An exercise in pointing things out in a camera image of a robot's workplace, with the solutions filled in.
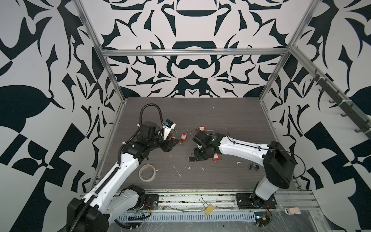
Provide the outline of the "red padlock front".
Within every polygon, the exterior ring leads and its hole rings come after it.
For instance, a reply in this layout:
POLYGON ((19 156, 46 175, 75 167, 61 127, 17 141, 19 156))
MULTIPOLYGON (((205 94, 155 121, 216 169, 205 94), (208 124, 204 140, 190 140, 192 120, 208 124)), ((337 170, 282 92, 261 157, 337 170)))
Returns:
POLYGON ((213 161, 220 160, 219 155, 218 154, 214 154, 214 156, 212 157, 212 160, 213 161))

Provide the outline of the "small black padlock back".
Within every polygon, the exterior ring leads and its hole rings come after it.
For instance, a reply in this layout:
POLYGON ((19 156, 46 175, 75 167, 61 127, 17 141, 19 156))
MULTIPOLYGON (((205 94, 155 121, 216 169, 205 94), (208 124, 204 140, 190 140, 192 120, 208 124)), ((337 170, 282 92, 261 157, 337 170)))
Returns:
POLYGON ((190 162, 195 162, 195 156, 194 154, 191 154, 190 157, 189 157, 189 161, 190 162))

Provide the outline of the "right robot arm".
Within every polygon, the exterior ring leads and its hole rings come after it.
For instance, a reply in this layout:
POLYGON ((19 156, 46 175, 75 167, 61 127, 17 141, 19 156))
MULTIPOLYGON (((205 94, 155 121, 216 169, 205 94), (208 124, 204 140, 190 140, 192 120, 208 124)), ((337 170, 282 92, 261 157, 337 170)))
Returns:
POLYGON ((207 160, 217 155, 231 155, 252 161, 264 168, 265 177, 258 182, 252 194, 254 201, 266 202, 279 189, 288 189, 297 162, 294 155, 280 143, 254 144, 235 140, 229 135, 207 135, 200 131, 192 140, 196 161, 207 160))

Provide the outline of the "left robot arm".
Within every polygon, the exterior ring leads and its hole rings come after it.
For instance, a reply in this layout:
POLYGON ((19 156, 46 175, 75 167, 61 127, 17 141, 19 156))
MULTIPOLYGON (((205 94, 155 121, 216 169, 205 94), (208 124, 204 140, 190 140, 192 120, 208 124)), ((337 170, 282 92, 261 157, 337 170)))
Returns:
POLYGON ((145 190, 130 185, 119 197, 115 194, 149 153, 160 148, 170 152, 179 140, 170 137, 176 124, 167 119, 161 126, 146 121, 118 151, 118 161, 106 176, 82 199, 74 198, 67 207, 68 232, 106 232, 124 212, 143 205, 145 190))

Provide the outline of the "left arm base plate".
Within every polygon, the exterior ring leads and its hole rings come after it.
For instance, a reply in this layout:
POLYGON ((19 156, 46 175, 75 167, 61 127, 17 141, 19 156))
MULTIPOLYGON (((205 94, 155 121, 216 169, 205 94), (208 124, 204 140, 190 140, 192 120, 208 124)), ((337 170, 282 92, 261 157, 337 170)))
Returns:
POLYGON ((159 195, 158 194, 145 194, 139 197, 138 202, 133 208, 129 210, 152 210, 158 207, 159 195))

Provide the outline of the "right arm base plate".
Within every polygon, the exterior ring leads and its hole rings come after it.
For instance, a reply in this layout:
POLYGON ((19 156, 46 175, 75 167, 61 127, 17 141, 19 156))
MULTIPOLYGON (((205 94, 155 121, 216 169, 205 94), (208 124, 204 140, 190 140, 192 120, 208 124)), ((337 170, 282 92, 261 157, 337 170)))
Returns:
POLYGON ((263 200, 253 193, 237 193, 235 196, 239 209, 276 209, 277 207, 274 194, 268 200, 263 200))

